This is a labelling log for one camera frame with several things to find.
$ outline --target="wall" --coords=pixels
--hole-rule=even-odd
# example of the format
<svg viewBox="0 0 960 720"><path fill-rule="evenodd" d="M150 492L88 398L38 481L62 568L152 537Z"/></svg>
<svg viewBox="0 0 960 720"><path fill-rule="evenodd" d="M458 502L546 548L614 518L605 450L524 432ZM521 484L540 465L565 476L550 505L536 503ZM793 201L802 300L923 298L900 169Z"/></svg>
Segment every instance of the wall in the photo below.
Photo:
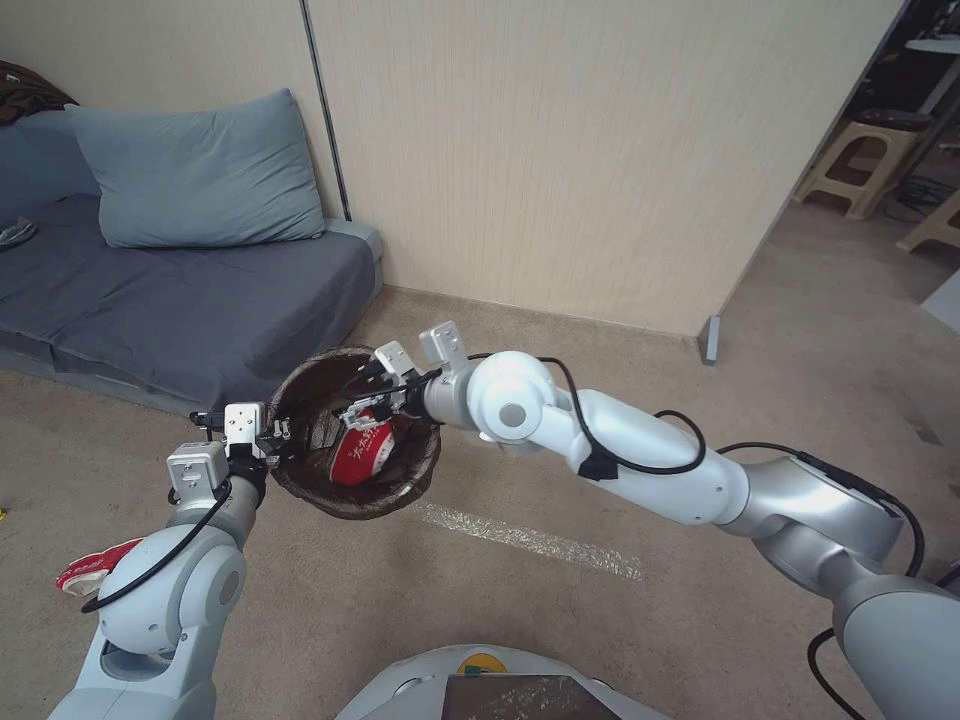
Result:
<svg viewBox="0 0 960 720"><path fill-rule="evenodd" d="M310 0L387 281L687 335L899 0Z"/></svg>
<svg viewBox="0 0 960 720"><path fill-rule="evenodd" d="M0 0L0 57L115 110L206 110L289 87L324 214L343 216L296 0Z"/></svg>

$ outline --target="white tape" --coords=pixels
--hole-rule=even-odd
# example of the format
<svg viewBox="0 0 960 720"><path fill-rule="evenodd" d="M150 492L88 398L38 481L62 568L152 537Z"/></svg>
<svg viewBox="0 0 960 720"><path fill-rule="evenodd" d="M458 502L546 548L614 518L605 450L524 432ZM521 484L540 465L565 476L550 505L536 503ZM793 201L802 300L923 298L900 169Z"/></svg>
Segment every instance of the white tape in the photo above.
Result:
<svg viewBox="0 0 960 720"><path fill-rule="evenodd" d="M424 522L447 530L510 545L537 555L566 560L574 565L603 570L630 580L643 580L640 559L625 556L616 550L550 535L532 528L517 527L422 500L414 503L410 510Z"/></svg>

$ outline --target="beige carpet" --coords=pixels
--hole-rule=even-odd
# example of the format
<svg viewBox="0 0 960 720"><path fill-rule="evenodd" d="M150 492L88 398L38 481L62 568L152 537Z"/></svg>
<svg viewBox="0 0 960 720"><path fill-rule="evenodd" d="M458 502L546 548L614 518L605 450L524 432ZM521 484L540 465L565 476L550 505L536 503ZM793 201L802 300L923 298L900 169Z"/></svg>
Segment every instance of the beige carpet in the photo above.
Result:
<svg viewBox="0 0 960 720"><path fill-rule="evenodd" d="M353 339L413 348L419 331L454 319L470 351L559 356L582 387L688 413L715 447L814 451L913 507L937 575L960 556L950 487L960 486L960 339L917 304L960 263L945 248L903 255L892 245L903 232L790 208L724 312L713 368L689 339L400 290ZM72 686L93 632L53 577L79 554L161 527L164 458L198 434L10 372L0 397L0 717L20 720L45 716ZM678 718L843 717L804 658L829 604L748 542L660 519L545 453L510 459L452 431L443 443L431 507L617 551L636 572L469 537L416 509L335 520L272 485L217 665L219 717L331 717L387 664L468 642L550 655ZM904 539L891 565L909 551ZM824 666L877 716L834 648Z"/></svg>

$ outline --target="plastic stool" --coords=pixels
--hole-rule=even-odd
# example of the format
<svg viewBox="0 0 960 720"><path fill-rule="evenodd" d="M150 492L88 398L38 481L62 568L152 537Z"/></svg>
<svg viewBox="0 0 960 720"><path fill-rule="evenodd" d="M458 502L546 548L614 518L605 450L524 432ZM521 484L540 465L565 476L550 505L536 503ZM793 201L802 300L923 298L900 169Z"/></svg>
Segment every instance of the plastic stool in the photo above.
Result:
<svg viewBox="0 0 960 720"><path fill-rule="evenodd" d="M865 220L876 209L884 194L897 183L897 171L903 165L914 143L933 118L920 113L896 110L864 110L856 120L848 122L794 193L796 202L803 202L815 190L839 195L850 200L847 217ZM838 160L851 159L848 148L857 140L876 138L884 144L883 157L870 172L866 182L857 185L827 177Z"/></svg>
<svg viewBox="0 0 960 720"><path fill-rule="evenodd" d="M927 216L926 220L900 240L897 247L906 252L913 252L914 248L924 240L939 240L947 245L960 247L960 228L950 224L957 214L960 214L960 190L948 197L940 207Z"/></svg>

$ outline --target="sofa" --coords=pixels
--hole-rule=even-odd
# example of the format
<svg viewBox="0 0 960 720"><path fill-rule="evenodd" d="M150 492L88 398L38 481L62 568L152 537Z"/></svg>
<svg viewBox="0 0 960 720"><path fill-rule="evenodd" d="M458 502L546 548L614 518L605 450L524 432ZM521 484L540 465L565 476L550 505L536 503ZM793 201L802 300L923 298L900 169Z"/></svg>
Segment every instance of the sofa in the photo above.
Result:
<svg viewBox="0 0 960 720"><path fill-rule="evenodd" d="M326 219L320 237L249 246L110 247L100 188L66 113L0 127L0 366L186 414L269 399L340 344L380 292L380 236Z"/></svg>

